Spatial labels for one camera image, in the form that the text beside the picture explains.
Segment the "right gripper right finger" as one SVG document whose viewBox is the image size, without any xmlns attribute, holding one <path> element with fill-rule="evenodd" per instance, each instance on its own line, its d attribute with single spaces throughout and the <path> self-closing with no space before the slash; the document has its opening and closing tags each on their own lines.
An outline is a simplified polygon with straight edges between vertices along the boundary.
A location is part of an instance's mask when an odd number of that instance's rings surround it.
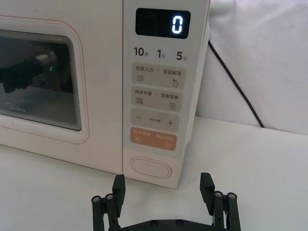
<svg viewBox="0 0 308 231">
<path fill-rule="evenodd" d="M 206 204 L 212 225 L 208 231 L 240 231 L 240 218 L 235 193 L 223 194 L 215 190 L 215 184 L 209 173 L 201 173 L 200 192 Z"/>
</svg>

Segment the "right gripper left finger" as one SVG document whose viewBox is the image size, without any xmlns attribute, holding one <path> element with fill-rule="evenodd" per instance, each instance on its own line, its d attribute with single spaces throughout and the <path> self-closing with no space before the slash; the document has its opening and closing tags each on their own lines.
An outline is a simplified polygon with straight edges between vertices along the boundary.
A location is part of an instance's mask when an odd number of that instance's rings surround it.
<svg viewBox="0 0 308 231">
<path fill-rule="evenodd" d="M 112 187 L 112 193 L 104 198 L 96 195 L 92 197 L 92 218 L 93 230 L 104 231 L 104 214 L 108 215 L 109 231 L 120 231 L 121 227 L 118 218 L 121 215 L 122 205 L 126 193 L 126 184 L 124 175 L 116 175 Z"/>
</svg>

